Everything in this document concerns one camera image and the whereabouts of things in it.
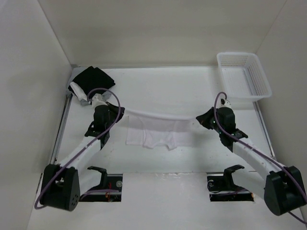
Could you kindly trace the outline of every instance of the plastic basket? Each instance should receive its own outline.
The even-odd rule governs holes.
[[[219,53],[217,62],[224,91],[232,101],[255,102],[271,97],[272,91],[257,55]]]

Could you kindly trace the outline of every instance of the black folded cloth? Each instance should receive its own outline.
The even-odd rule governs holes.
[[[78,74],[72,81],[79,85],[86,95],[95,88],[110,89],[115,85],[114,80],[109,75],[100,68],[94,68],[93,66]],[[92,98],[96,93],[103,94],[104,92],[105,90],[97,90],[91,93],[89,98]]]

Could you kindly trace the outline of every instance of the white table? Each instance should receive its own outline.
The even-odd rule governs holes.
[[[208,111],[221,90],[217,68],[175,67],[106,69],[116,86],[112,91],[121,105],[135,110],[197,116]],[[112,97],[109,100],[116,104]],[[252,103],[235,106],[237,127],[270,155],[257,111]],[[57,160],[78,146],[93,120],[90,106],[73,97]],[[91,164],[108,173],[124,173],[120,203],[79,203],[72,212],[53,208],[33,210],[29,230],[40,229],[305,229],[285,214],[274,216],[255,202],[210,202],[205,173],[222,172],[241,164],[225,148],[216,132],[195,123],[195,145],[146,149],[125,144],[128,117],[110,131],[110,139]]]

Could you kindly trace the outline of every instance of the white wall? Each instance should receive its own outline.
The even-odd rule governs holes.
[[[255,53],[285,0],[39,0],[72,64],[216,65]]]
[[[37,0],[0,0],[0,229],[24,230],[70,64]]]
[[[307,1],[288,0],[257,54],[273,96],[261,111],[277,159],[298,167],[307,186]],[[307,207],[303,214],[307,218]]]

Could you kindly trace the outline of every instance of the metal strip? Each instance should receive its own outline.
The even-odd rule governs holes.
[[[65,125],[66,125],[66,121],[67,121],[67,117],[68,117],[69,108],[71,107],[71,99],[72,99],[72,94],[66,96],[66,100],[65,100],[65,104],[64,104],[64,108],[63,108],[63,113],[62,113],[62,118],[61,118],[59,130],[58,130],[58,134],[57,134],[57,139],[56,139],[56,142],[54,144],[54,148],[53,148],[53,151],[52,151],[52,154],[51,154],[51,157],[50,157],[50,164],[55,164],[57,162],[59,149],[61,147],[64,129],[65,129]]]
[[[263,130],[263,132],[265,134],[265,138],[266,138],[266,140],[268,142],[268,145],[270,147],[271,156],[273,158],[275,158],[275,153],[274,153],[274,150],[273,150],[273,146],[272,146],[272,143],[271,143],[271,140],[270,140],[270,137],[269,137],[268,130],[267,130],[266,126],[265,126],[265,123],[264,123],[264,120],[263,120],[263,116],[262,116],[259,104],[258,104],[258,102],[254,102],[253,104],[254,104],[254,108],[255,108],[255,110],[257,112],[258,120],[260,121],[262,130]]]

